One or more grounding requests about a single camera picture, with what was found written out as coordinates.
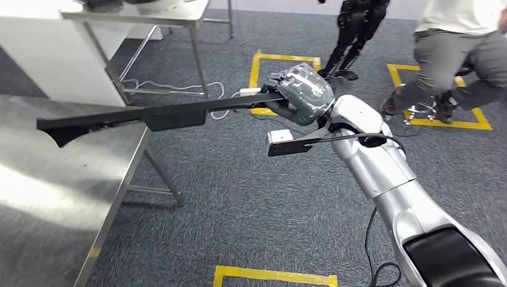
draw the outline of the table surface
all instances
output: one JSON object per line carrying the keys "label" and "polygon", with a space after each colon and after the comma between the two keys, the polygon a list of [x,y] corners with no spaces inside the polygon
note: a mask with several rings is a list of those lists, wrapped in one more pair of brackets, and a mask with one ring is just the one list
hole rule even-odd
{"label": "table surface", "polygon": [[151,132],[144,123],[58,148],[37,117],[121,108],[0,95],[2,286],[84,286]]}
{"label": "table surface", "polygon": [[209,0],[158,0],[146,4],[123,4],[120,11],[93,12],[76,2],[65,5],[60,13],[64,19],[97,20],[154,25],[183,25],[203,18]]}

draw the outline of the black cable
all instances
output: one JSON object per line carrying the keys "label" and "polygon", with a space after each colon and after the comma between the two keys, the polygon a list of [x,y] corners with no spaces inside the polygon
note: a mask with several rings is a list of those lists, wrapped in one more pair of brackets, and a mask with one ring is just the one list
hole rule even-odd
{"label": "black cable", "polygon": [[[403,120],[405,120],[405,116],[404,115],[401,115],[399,117],[401,117]],[[397,137],[400,137],[400,138],[411,138],[413,136],[418,136],[422,132],[424,126],[419,126],[419,128],[417,129],[417,131],[415,133],[411,134],[411,135],[407,134],[407,131],[405,130],[406,127],[407,127],[407,125],[403,124],[403,128],[402,128],[403,129],[403,135],[397,135],[394,132],[393,132],[393,135],[397,136]]]}
{"label": "black cable", "polygon": [[367,137],[371,137],[371,138],[383,138],[383,139],[389,139],[391,141],[394,141],[395,143],[397,143],[399,145],[399,148],[403,151],[403,153],[407,154],[407,152],[405,150],[405,147],[399,141],[399,139],[394,138],[392,136],[386,136],[386,135],[383,135],[381,133],[357,133],[357,134],[348,135],[348,136],[336,136],[336,137],[333,137],[333,138],[321,139],[319,142],[334,142],[334,141],[342,141],[344,139],[367,138]]}
{"label": "black cable", "polygon": [[[369,254],[369,250],[368,250],[368,242],[369,242],[369,232],[371,230],[371,226],[373,225],[373,219],[375,218],[376,214],[377,214],[377,207],[375,207],[373,209],[373,212],[371,213],[371,216],[370,216],[369,222],[368,222],[368,227],[366,228],[366,236],[365,236],[365,252],[366,252],[366,257],[368,257],[369,270],[371,272],[371,280],[369,281],[368,287],[393,287],[393,286],[396,286],[396,284],[398,284],[398,282],[401,280],[401,269],[399,268],[399,266],[396,263],[386,262],[386,263],[382,264],[381,266],[379,266],[379,268],[377,268],[377,271],[375,271],[375,273],[373,272],[373,263],[371,262],[371,255]],[[377,285],[377,281],[378,281],[378,277],[380,275],[380,272],[382,272],[382,270],[384,270],[386,267],[389,267],[389,266],[392,266],[398,270],[398,278],[393,283],[390,283],[387,285]]]}

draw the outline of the gray pants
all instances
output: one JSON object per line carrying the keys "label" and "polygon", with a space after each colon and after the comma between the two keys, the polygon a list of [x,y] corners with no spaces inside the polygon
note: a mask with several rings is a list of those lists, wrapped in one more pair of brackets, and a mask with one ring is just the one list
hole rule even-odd
{"label": "gray pants", "polygon": [[[507,96],[507,39],[500,32],[474,36],[431,29],[417,32],[414,58],[421,70],[394,96],[398,110],[451,90],[463,109],[472,109]],[[467,60],[479,80],[456,87],[454,75]]]}

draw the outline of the yellow tape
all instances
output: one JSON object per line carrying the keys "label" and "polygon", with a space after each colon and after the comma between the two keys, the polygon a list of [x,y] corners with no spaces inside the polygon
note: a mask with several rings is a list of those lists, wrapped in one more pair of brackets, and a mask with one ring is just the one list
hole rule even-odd
{"label": "yellow tape", "polygon": [[90,258],[98,258],[100,254],[100,248],[92,247],[90,250],[90,253],[88,254],[88,257]]}
{"label": "yellow tape", "polygon": [[222,287],[222,281],[224,277],[242,277],[257,280],[277,280],[292,283],[338,287],[338,277],[336,275],[320,276],[313,274],[240,268],[222,265],[217,265],[215,267],[215,278],[213,279],[213,287]]}
{"label": "yellow tape", "polygon": [[[257,88],[257,82],[259,79],[259,68],[261,66],[261,59],[268,60],[281,60],[281,61],[297,61],[297,62],[312,62],[313,69],[315,71],[320,70],[320,57],[308,57],[308,56],[291,56],[291,55],[276,55],[276,54],[262,54],[260,50],[255,53],[252,59],[252,67],[250,69],[250,83],[249,88]],[[270,109],[266,108],[255,108],[251,109],[250,112],[255,115],[277,115]]]}
{"label": "yellow tape", "polygon": [[[391,74],[391,79],[393,80],[393,84],[395,87],[402,84],[401,79],[399,77],[398,70],[409,70],[409,71],[419,71],[419,66],[414,65],[396,65],[396,64],[387,64],[387,70],[389,74]],[[459,87],[466,87],[465,82],[462,77],[454,78],[456,84]],[[481,109],[475,108],[472,110],[472,113],[477,118],[476,123],[471,123],[467,121],[453,121],[451,124],[444,124],[441,121],[434,120],[430,121],[425,118],[414,118],[410,121],[410,124],[416,126],[432,126],[432,127],[455,127],[460,129],[475,129],[475,130],[493,130],[491,128],[490,123],[482,113]],[[410,116],[409,111],[403,111],[405,118],[408,120]]]}

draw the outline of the wire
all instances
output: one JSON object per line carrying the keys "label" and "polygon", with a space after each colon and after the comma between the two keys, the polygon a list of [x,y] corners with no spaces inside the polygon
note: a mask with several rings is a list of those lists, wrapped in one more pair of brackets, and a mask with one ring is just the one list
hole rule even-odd
{"label": "wire", "polygon": [[[403,115],[400,115],[400,116],[398,116],[398,117],[402,118],[402,120],[405,120],[405,117],[404,117]],[[407,125],[406,125],[406,124],[403,124],[403,128],[402,128],[402,130],[403,130],[403,135],[399,135],[399,134],[396,134],[396,133],[394,133],[394,132],[393,132],[393,135],[394,135],[394,136],[397,136],[397,137],[400,137],[400,138],[411,138],[411,137],[413,137],[413,136],[418,136],[418,135],[419,135],[419,134],[423,131],[423,127],[424,127],[424,126],[422,126],[422,125],[421,125],[421,126],[419,126],[419,127],[418,127],[418,129],[417,129],[417,131],[416,131],[415,133],[408,135],[408,134],[407,134]]]}
{"label": "wire", "polygon": [[[371,216],[369,218],[368,227],[366,228],[366,236],[365,236],[365,252],[366,257],[368,257],[368,263],[369,263],[369,270],[371,272],[371,280],[369,281],[368,287],[393,287],[401,280],[401,269],[396,263],[393,262],[386,262],[379,266],[377,268],[377,271],[373,272],[373,263],[371,262],[371,255],[369,254],[368,249],[368,242],[369,242],[369,232],[371,231],[371,226],[373,225],[373,219],[375,219],[375,215],[377,214],[377,207],[373,209],[373,212],[371,213]],[[397,269],[398,271],[398,278],[390,284],[387,285],[377,285],[378,277],[382,270],[384,270],[386,267],[392,266]]]}
{"label": "wire", "polygon": [[[234,98],[236,95],[238,95],[240,92],[236,92],[234,93],[232,96],[231,96],[231,99]],[[222,97],[224,97],[224,91],[222,90],[222,94],[220,95],[220,97],[218,97],[218,100],[222,99]],[[225,113],[221,116],[221,117],[217,117],[215,116],[215,112],[211,112],[210,115],[211,115],[211,118],[213,118],[214,120],[221,120],[223,118],[225,118],[228,114],[229,114],[229,109],[225,111]]]}
{"label": "wire", "polygon": [[407,154],[407,152],[405,150],[405,147],[399,141],[399,139],[394,138],[392,136],[386,136],[386,135],[383,135],[381,133],[357,133],[355,135],[336,136],[336,137],[333,137],[333,138],[321,139],[319,142],[334,142],[334,141],[342,141],[344,139],[355,139],[355,138],[366,138],[366,137],[383,138],[383,139],[389,139],[391,141],[394,141],[396,144],[399,145],[399,148],[403,151],[403,153]]}
{"label": "wire", "polygon": [[[136,85],[136,87],[134,87],[133,90],[137,90],[139,88],[141,88],[142,86],[144,85],[152,85],[154,87],[158,87],[158,88],[170,88],[172,90],[176,90],[176,91],[184,91],[184,90],[188,90],[190,88],[202,88],[203,86],[202,85],[193,85],[193,86],[188,86],[188,87],[175,87],[175,86],[171,86],[171,85],[162,85],[162,84],[158,84],[158,83],[155,83],[153,81],[144,81],[142,83],[139,83],[139,80],[138,79],[129,79],[129,80],[124,80],[123,83],[134,83]],[[208,84],[207,86],[210,87],[212,85],[218,85],[221,89],[221,94],[220,96],[218,96],[218,100],[222,99],[224,97],[224,94],[225,94],[225,87],[224,87],[224,84],[222,84],[221,82],[213,82],[213,83],[210,83]],[[234,93],[231,98],[235,97],[236,95],[238,95],[240,92],[238,91],[237,93]],[[223,118],[225,118],[227,116],[227,114],[229,114],[229,110],[227,110],[222,116],[220,117],[217,117],[215,115],[215,112],[211,112],[210,113],[210,116],[211,118],[213,118],[214,120],[221,120]]]}

